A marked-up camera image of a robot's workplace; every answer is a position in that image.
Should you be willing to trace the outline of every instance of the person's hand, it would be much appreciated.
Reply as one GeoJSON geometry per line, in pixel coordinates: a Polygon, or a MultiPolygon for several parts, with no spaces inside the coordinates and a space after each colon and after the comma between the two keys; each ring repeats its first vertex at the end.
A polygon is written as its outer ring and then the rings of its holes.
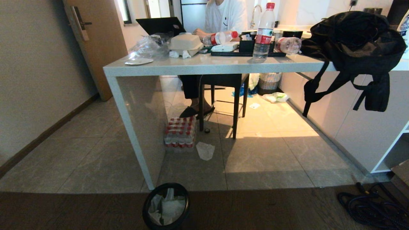
{"type": "Polygon", "coordinates": [[[201,30],[200,28],[195,29],[195,31],[193,31],[193,34],[194,34],[194,35],[198,35],[201,40],[203,40],[204,37],[206,37],[207,35],[209,35],[208,33],[204,32],[204,31],[201,30]]]}

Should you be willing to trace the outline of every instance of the trash can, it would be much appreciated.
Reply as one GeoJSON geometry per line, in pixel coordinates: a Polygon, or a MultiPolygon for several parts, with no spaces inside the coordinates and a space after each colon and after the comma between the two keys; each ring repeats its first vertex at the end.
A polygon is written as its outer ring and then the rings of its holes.
{"type": "Polygon", "coordinates": [[[142,217],[151,230],[180,229],[189,214],[189,194],[177,183],[156,187],[146,198],[142,217]]]}
{"type": "Polygon", "coordinates": [[[282,73],[261,73],[258,80],[258,94],[270,94],[277,91],[282,73]]]}

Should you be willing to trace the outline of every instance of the black chair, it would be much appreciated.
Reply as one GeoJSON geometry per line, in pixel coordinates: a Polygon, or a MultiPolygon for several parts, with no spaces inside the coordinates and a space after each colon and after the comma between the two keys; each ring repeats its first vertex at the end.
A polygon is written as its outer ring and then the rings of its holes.
{"type": "Polygon", "coordinates": [[[237,121],[239,113],[239,99],[240,99],[240,87],[244,83],[244,98],[243,98],[243,117],[246,114],[246,104],[247,104],[247,94],[249,88],[249,74],[207,74],[203,75],[199,86],[199,126],[200,131],[203,131],[204,126],[204,116],[203,116],[203,106],[204,106],[204,92],[205,85],[211,86],[211,106],[214,106],[216,102],[214,100],[214,86],[226,86],[234,87],[234,113],[233,113],[233,138],[236,138],[237,131],[237,121]]]}

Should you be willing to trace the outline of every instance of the red bottle cap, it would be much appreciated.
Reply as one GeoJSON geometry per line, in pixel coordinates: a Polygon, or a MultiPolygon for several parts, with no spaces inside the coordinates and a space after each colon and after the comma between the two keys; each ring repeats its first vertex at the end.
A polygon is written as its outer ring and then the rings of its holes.
{"type": "Polygon", "coordinates": [[[233,31],[233,32],[231,33],[231,37],[232,37],[232,38],[237,38],[237,37],[238,37],[237,31],[233,31]]]}
{"type": "Polygon", "coordinates": [[[266,8],[267,9],[274,9],[275,6],[276,6],[276,4],[274,2],[269,2],[269,3],[267,3],[266,8]]]}

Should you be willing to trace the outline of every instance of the chair leg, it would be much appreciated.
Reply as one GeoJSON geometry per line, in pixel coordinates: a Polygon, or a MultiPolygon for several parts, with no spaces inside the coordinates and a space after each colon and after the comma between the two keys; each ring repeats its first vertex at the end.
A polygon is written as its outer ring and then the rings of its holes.
{"type": "Polygon", "coordinates": [[[203,131],[204,129],[204,116],[203,116],[203,107],[204,107],[204,98],[205,98],[205,85],[201,84],[199,86],[199,128],[200,131],[203,131]]]}
{"type": "Polygon", "coordinates": [[[214,104],[214,85],[211,85],[211,105],[214,104]]]}
{"type": "Polygon", "coordinates": [[[240,86],[234,88],[233,139],[236,138],[239,103],[240,103],[240,86]]]}
{"type": "Polygon", "coordinates": [[[243,117],[246,115],[247,95],[249,94],[249,78],[244,81],[244,95],[243,95],[243,117]]]}

